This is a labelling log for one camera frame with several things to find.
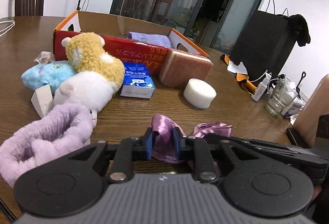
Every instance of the plush ear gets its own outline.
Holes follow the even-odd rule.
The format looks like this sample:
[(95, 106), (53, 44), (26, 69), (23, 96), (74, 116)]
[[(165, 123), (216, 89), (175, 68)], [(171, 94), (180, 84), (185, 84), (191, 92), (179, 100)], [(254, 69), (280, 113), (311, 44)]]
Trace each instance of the plush ear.
[(70, 40), (71, 40), (70, 37), (63, 38), (63, 40), (62, 40), (62, 46), (65, 48), (66, 45), (70, 42)]
[(70, 97), (72, 95), (72, 92), (74, 91), (74, 86), (71, 85), (71, 83), (64, 81), (59, 86), (60, 93), (63, 96)]
[(98, 35), (99, 36), (99, 39), (100, 39), (100, 41), (101, 41), (101, 45), (104, 47), (104, 45), (105, 45), (105, 40), (100, 36), (100, 35)]

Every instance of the pink ear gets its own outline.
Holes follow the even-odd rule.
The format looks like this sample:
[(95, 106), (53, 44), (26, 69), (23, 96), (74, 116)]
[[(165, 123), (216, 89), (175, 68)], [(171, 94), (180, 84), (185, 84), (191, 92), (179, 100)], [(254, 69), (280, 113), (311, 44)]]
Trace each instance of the pink ear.
[(70, 37), (66, 37), (66, 38), (63, 38), (62, 40), (62, 46), (65, 48), (67, 46), (67, 44), (70, 42), (71, 38)]

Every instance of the tissue box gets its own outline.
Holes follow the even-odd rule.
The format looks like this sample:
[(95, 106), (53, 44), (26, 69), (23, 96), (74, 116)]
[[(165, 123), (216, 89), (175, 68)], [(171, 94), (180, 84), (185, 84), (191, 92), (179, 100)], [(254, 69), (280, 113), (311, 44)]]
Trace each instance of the tissue box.
[(155, 86), (144, 64), (123, 62), (125, 74), (120, 96), (150, 99)]

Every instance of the blue plush toy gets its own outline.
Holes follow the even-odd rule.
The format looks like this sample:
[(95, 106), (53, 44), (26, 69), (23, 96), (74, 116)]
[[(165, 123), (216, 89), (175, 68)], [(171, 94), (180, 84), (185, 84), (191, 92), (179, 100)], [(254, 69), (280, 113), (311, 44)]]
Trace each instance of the blue plush toy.
[(55, 61), (49, 64), (40, 63), (26, 70), (21, 79), (28, 88), (36, 90), (49, 84), (52, 94), (59, 85), (77, 72), (68, 61)]

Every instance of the stuffed toy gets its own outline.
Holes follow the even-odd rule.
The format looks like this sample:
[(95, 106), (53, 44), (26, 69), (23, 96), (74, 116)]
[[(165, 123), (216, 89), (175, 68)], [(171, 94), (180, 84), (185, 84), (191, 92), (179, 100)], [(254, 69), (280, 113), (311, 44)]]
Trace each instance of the stuffed toy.
[(57, 105), (44, 118), (16, 131), (0, 147), (0, 172), (11, 186), (32, 168), (90, 144), (93, 132), (88, 108)]
[(97, 114), (122, 85), (124, 66), (121, 60), (104, 49), (104, 39), (95, 33), (82, 33), (62, 41), (66, 56), (76, 75), (65, 80), (55, 91), (54, 104), (78, 103), (87, 106), (97, 123)]
[(26, 87), (33, 90), (49, 84), (54, 95), (59, 85), (76, 73), (68, 61), (55, 61), (31, 67), (22, 74), (21, 79)]

